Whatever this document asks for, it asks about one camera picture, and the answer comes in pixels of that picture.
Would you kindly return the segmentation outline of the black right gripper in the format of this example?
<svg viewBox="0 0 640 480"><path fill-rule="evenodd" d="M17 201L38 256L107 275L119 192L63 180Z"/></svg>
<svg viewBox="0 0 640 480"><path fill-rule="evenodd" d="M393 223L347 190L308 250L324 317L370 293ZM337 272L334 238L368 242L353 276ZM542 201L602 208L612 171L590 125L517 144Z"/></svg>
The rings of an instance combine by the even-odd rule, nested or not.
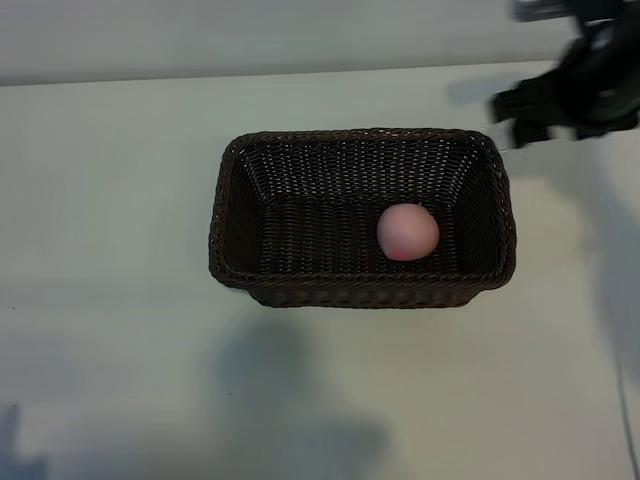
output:
<svg viewBox="0 0 640 480"><path fill-rule="evenodd" d="M548 102L543 79L523 80L492 98L495 123L516 119L515 148L551 140L553 127L585 139L639 126L639 19L580 19L578 25L580 38L551 71L549 119L526 120Z"/></svg>

